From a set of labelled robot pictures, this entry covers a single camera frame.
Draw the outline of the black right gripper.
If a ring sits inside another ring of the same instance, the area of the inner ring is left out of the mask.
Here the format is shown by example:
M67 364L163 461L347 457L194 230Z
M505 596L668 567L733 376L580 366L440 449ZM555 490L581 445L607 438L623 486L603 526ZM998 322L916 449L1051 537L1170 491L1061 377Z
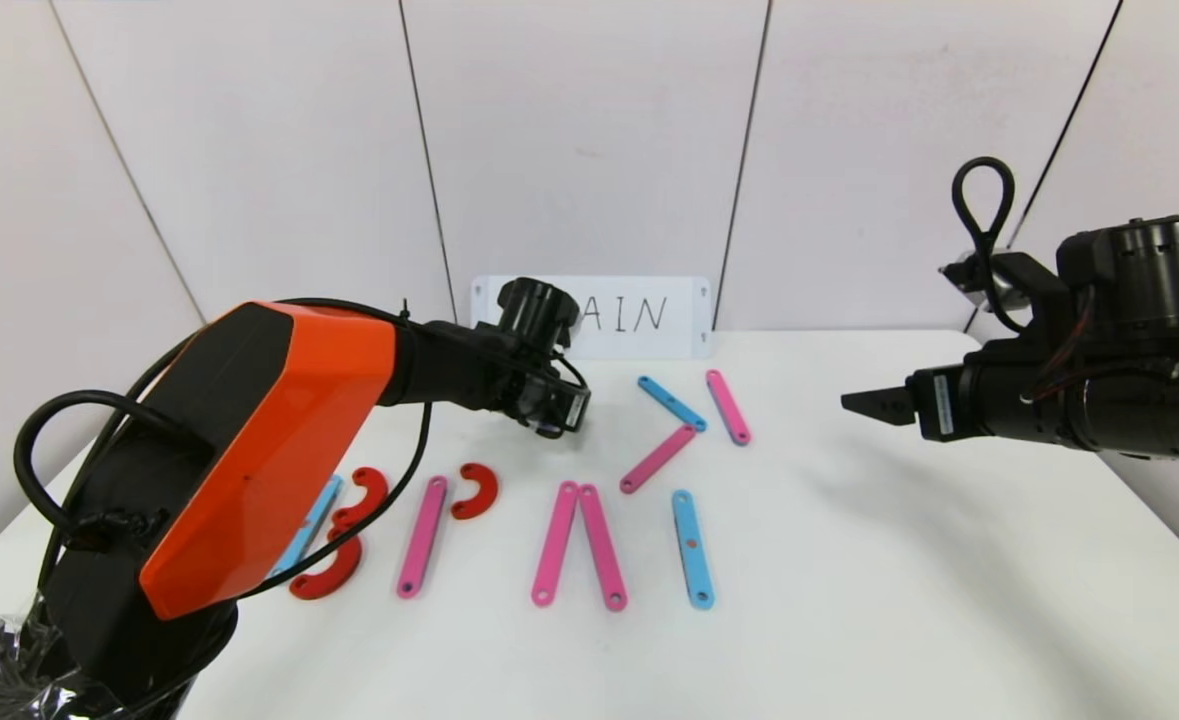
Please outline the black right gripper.
M1063 401L1022 397L1042 357L1013 348L979 348L963 361L905 378L905 387L842 395L842 409L891 427L915 424L926 440L956 442L996 437L1068 448Z

